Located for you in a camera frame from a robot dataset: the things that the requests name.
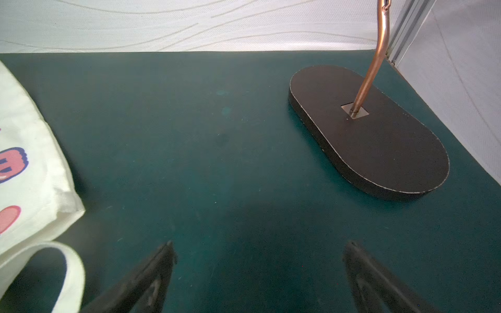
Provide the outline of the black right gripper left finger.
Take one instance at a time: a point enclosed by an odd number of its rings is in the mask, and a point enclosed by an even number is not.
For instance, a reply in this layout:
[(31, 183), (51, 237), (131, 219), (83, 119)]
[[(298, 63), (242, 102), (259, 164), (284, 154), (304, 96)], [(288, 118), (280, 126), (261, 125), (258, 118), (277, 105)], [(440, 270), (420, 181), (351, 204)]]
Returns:
[(168, 241), (80, 311), (162, 312), (176, 263), (173, 242)]

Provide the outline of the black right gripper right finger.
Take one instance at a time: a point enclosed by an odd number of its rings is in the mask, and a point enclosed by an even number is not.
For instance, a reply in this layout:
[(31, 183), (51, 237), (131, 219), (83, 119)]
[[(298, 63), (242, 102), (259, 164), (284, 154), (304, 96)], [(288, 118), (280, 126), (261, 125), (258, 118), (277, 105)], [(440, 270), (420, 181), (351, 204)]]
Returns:
[(344, 246), (343, 262), (358, 312), (438, 312), (357, 242)]

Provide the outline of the white cartoon tote bag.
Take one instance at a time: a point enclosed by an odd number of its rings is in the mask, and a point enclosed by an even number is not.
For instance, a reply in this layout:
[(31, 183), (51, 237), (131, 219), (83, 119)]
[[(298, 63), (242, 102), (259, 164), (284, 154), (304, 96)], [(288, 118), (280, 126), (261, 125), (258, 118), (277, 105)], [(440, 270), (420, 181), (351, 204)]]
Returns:
[(56, 238), (85, 213), (68, 162), (35, 102), (1, 65), (1, 293), (34, 254), (66, 262), (53, 312), (79, 312), (86, 274), (78, 253)]

